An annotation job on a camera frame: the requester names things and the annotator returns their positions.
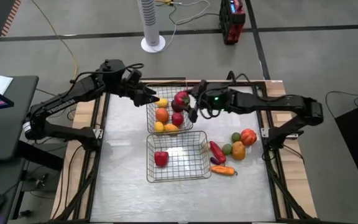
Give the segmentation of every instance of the orange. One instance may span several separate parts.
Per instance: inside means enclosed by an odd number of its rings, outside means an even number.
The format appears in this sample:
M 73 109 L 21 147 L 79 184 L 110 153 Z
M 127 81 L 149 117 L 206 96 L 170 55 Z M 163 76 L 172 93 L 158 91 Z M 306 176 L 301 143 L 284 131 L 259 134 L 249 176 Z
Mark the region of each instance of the orange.
M 155 118 L 160 122 L 167 122 L 169 120 L 168 111 L 164 108 L 159 108 L 155 111 Z

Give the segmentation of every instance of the carrot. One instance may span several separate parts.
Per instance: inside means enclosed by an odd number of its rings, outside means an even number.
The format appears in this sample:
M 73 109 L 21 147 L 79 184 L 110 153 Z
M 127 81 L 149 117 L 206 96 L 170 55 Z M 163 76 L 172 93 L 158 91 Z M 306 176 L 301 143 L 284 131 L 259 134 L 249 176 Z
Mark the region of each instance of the carrot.
M 223 175 L 237 175 L 237 172 L 233 167 L 225 167 L 225 166 L 211 166 L 211 171 L 217 174 Z

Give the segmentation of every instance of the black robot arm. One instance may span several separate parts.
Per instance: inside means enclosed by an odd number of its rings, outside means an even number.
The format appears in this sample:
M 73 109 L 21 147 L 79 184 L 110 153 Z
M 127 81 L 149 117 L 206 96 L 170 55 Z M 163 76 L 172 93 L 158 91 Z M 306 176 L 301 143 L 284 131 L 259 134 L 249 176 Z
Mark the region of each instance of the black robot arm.
M 71 88 L 45 102 L 33 105 L 25 117 L 23 129 L 27 139 L 38 140 L 45 137 L 62 138 L 64 140 L 78 140 L 85 150 L 94 150 L 99 141 L 91 127 L 81 129 L 50 124 L 46 119 L 65 108 L 78 102 L 95 100 L 103 93 L 110 93 L 120 97 L 130 98 L 135 106 L 158 101 L 159 98 L 150 88 L 139 80 L 142 74 L 135 68 L 126 67 L 121 60 L 106 60 L 95 72 L 81 73 L 88 75 L 81 80 L 73 80 Z M 122 78 L 124 72 L 130 71 L 127 78 Z
M 227 84 L 208 83 L 202 80 L 199 85 L 188 90 L 196 99 L 194 108 L 187 108 L 189 119 L 196 122 L 198 110 L 206 109 L 210 119 L 217 117 L 221 111 L 246 114 L 253 111 L 292 111 L 296 114 L 282 126 L 270 128 L 264 136 L 265 143 L 274 149 L 283 147 L 285 138 L 306 125 L 315 126 L 323 122 L 321 103 L 312 98 L 298 95 L 261 98 L 250 93 L 233 90 Z

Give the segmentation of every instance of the yellow cable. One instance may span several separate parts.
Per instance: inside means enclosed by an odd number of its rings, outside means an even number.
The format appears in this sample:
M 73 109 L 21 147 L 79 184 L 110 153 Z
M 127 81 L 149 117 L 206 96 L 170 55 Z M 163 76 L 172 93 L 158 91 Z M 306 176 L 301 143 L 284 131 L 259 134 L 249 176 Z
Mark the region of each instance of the yellow cable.
M 42 13 L 42 15 L 44 16 L 44 18 L 47 20 L 47 22 L 49 23 L 49 26 L 50 26 L 50 28 L 52 29 L 52 31 L 53 31 L 53 33 L 55 34 L 55 36 L 64 44 L 64 46 L 66 47 L 66 49 L 69 51 L 69 53 L 70 53 L 70 55 L 71 55 L 71 57 L 72 57 L 72 59 L 73 59 L 73 62 L 74 62 L 74 76 L 73 76 L 73 79 L 75 79 L 76 76 L 77 76 L 77 73 L 78 73 L 78 64 L 77 64 L 77 61 L 76 61 L 76 59 L 75 59 L 75 57 L 74 57 L 73 52 L 72 52 L 72 51 L 70 50 L 70 48 L 67 46 L 66 42 L 57 34 L 55 28 L 53 28 L 52 23 L 49 21 L 48 17 L 45 15 L 45 13 L 43 12 L 43 10 L 38 6 L 37 3 L 35 3 L 34 0 L 31 0 L 31 1 L 34 3 L 34 5 L 38 8 L 38 10 Z M 69 112 L 69 114 L 70 114 L 71 118 L 74 119 L 74 116 L 72 115 L 72 113 Z

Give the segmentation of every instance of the black stand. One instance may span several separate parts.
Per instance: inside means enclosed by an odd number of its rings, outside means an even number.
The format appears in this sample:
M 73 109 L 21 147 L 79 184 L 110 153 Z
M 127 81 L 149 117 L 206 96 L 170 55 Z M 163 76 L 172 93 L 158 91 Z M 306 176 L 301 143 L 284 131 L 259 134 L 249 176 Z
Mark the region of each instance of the black stand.
M 63 168 L 62 158 L 51 153 L 47 153 L 22 141 L 17 143 L 16 156 L 23 157 L 28 161 L 40 164 L 53 170 L 60 171 Z

